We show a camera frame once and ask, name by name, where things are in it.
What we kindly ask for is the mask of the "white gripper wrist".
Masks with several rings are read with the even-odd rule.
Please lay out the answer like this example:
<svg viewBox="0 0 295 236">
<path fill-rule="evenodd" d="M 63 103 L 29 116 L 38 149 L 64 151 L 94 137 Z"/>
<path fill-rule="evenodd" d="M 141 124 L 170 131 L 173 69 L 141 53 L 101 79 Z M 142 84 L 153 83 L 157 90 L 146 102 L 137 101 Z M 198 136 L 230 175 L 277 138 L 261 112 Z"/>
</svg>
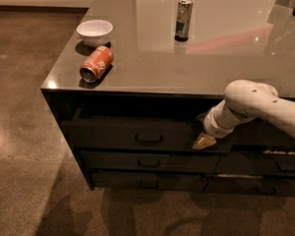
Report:
<svg viewBox="0 0 295 236">
<path fill-rule="evenodd" d="M 196 117 L 197 122 L 204 123 L 206 133 L 200 133 L 193 143 L 193 149 L 202 150 L 216 144 L 216 139 L 222 139 L 231 134 L 239 126 L 243 118 L 231 110 L 224 100 L 215 105 L 207 114 Z"/>
</svg>

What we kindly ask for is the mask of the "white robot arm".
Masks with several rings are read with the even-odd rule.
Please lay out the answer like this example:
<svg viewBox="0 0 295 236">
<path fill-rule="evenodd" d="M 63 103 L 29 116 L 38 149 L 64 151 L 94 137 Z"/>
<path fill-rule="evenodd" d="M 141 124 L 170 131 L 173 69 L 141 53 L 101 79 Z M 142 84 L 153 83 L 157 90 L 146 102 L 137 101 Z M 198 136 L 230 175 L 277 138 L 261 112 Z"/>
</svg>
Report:
<svg viewBox="0 0 295 236">
<path fill-rule="evenodd" d="M 270 85 L 247 80 L 230 83 L 224 99 L 202 114 L 203 131 L 193 144 L 202 150 L 230 135 L 234 129 L 261 118 L 295 139 L 295 101 L 280 98 Z"/>
</svg>

